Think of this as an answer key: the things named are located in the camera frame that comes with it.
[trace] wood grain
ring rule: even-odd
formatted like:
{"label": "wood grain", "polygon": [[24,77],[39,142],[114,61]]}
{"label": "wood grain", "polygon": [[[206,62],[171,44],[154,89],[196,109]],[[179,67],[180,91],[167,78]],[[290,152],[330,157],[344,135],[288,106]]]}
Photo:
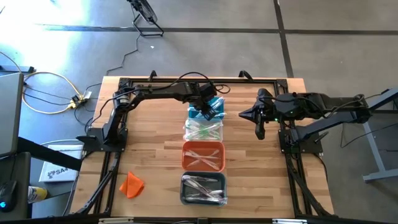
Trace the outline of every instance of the wood grain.
{"label": "wood grain", "polygon": [[[117,90],[120,77],[104,77],[95,117]],[[288,78],[290,91],[305,92],[301,78]],[[259,141],[254,124],[238,117],[250,108],[259,88],[271,85],[230,84],[225,97],[223,144],[226,149],[228,204],[224,207],[182,205],[180,201],[181,148],[183,125],[188,116],[187,104],[175,100],[146,100],[129,113],[129,136],[119,167],[112,216],[124,217],[224,217],[273,218],[293,217],[292,199],[284,156],[279,152],[277,123],[265,125],[266,138]],[[109,103],[94,124],[103,125],[112,110]],[[309,119],[301,121],[308,124]],[[84,205],[98,184],[103,153],[95,152],[85,159],[77,183],[71,211]],[[326,210],[333,213],[325,171],[313,155],[303,155],[308,187]],[[127,199],[118,188],[131,171],[145,183],[140,196]],[[301,191],[298,191],[302,202]]]}

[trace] orange cloth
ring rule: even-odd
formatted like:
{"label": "orange cloth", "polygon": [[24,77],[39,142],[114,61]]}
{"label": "orange cloth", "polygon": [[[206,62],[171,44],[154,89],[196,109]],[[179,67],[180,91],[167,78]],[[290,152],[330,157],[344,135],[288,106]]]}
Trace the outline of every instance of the orange cloth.
{"label": "orange cloth", "polygon": [[138,177],[136,177],[132,172],[129,172],[126,180],[120,186],[119,190],[123,192],[127,198],[134,198],[141,194],[144,190],[144,183]]}

